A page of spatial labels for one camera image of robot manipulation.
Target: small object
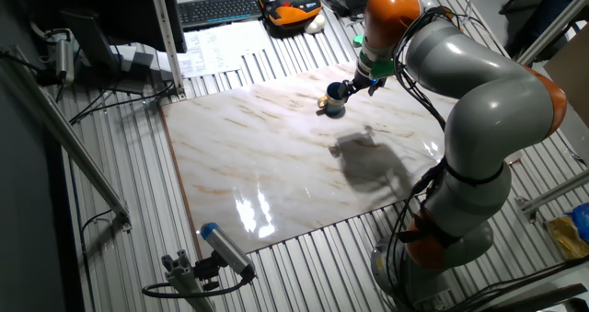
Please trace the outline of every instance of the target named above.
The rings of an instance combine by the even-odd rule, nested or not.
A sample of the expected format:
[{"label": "small object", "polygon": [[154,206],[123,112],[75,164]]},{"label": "small object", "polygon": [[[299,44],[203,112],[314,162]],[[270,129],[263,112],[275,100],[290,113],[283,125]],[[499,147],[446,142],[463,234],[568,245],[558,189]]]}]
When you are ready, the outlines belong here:
[{"label": "small object", "polygon": [[321,11],[320,0],[259,0],[264,17],[283,29],[302,28]]},{"label": "small object", "polygon": [[179,4],[183,29],[261,17],[257,0],[202,0]]},{"label": "small object", "polygon": [[362,43],[364,42],[364,34],[356,35],[353,37],[353,47],[359,48],[362,47]]},{"label": "small object", "polygon": [[307,34],[314,34],[318,31],[321,31],[325,27],[325,17],[322,15],[317,15],[311,23],[307,24],[305,27],[305,32]]},{"label": "small object", "polygon": [[568,215],[547,222],[547,230],[565,260],[589,255],[589,245],[580,237],[579,228]]},{"label": "small object", "polygon": [[218,253],[223,260],[233,269],[233,271],[241,275],[244,279],[253,278],[256,276],[254,263],[246,257],[237,244],[229,238],[219,225],[216,223],[204,224],[201,227],[201,236],[207,243]]},{"label": "small object", "polygon": [[317,106],[324,110],[327,116],[334,117],[340,114],[341,110],[343,110],[346,101],[341,96],[341,87],[345,87],[341,82],[331,83],[328,86],[327,94],[317,100]]},{"label": "small object", "polygon": [[576,225],[579,237],[589,244],[589,202],[575,207],[567,215]]},{"label": "small object", "polygon": [[509,166],[516,164],[516,163],[520,163],[520,162],[522,162],[522,155],[523,154],[522,154],[521,150],[515,151],[505,158],[505,162]]}]

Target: monitor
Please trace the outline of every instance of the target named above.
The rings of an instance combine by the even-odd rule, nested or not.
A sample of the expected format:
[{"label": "monitor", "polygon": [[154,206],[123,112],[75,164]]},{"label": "monitor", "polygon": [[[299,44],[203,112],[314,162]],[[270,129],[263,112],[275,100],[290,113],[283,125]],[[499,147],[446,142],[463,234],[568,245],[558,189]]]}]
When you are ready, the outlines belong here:
[{"label": "monitor", "polygon": [[[35,22],[40,29],[68,28],[72,31],[96,75],[91,79],[93,82],[90,82],[95,84],[94,87],[107,87],[112,84],[114,76],[116,78],[122,74],[119,71],[120,58],[112,53],[110,44],[139,42],[159,51],[166,50],[154,0],[19,0],[19,2],[31,21]],[[179,22],[178,3],[176,0],[165,0],[165,2],[176,51],[185,52],[186,44]],[[147,63],[144,58],[142,65],[149,66],[150,63]]]}]

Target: paper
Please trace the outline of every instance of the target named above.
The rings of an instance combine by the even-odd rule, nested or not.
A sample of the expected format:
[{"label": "paper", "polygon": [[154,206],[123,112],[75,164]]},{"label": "paper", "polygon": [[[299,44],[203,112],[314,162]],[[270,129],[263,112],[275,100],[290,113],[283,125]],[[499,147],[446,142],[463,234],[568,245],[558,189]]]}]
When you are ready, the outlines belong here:
[{"label": "paper", "polygon": [[[186,32],[184,39],[187,52],[178,53],[184,78],[238,70],[242,55],[262,51],[270,45],[258,21]],[[171,71],[165,52],[158,52],[157,59],[161,70]]]}]

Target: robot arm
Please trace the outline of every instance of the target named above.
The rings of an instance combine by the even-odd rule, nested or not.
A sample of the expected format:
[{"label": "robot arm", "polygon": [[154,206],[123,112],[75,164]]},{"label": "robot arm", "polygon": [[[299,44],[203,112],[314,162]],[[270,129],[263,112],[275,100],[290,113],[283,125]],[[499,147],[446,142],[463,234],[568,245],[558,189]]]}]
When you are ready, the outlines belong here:
[{"label": "robot arm", "polygon": [[[566,97],[546,77],[483,47],[444,20],[413,38],[407,67],[422,86],[459,98],[445,126],[446,170],[425,209],[442,231],[464,237],[503,206],[511,188],[503,160],[554,133],[564,118]],[[413,225],[412,230],[420,229]],[[449,247],[425,237],[430,239],[406,245],[423,268],[443,270],[470,261],[456,262]]]},{"label": "robot arm", "polygon": [[[422,13],[422,1],[368,1],[355,91],[374,91],[394,74],[393,49]],[[436,184],[404,243],[391,244],[393,239],[385,237],[371,258],[376,282],[385,292],[407,290],[416,302],[434,294],[419,293],[428,286],[425,281],[491,247],[487,220],[502,208],[511,189],[511,172],[503,160],[554,133],[564,118],[566,97],[545,76],[483,47],[442,19],[414,35],[406,65],[423,87],[459,99],[445,124],[445,160],[435,168]],[[389,256],[391,247],[400,254]],[[409,257],[400,258],[402,251]],[[391,265],[403,271],[392,271]],[[401,281],[409,283],[408,289],[396,287]]]}]

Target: marble surface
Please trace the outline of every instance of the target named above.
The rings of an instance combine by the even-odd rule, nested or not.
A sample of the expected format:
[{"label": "marble surface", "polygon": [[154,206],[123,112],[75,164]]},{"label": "marble surface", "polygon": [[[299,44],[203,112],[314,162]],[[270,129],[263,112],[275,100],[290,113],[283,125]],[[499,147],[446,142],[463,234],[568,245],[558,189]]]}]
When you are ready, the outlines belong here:
[{"label": "marble surface", "polygon": [[[407,197],[444,156],[431,115],[389,78],[318,112],[327,85],[355,65],[321,68],[162,107],[197,229],[216,222],[246,252]],[[427,92],[447,118],[454,99]],[[206,258],[212,251],[199,236]]]}]

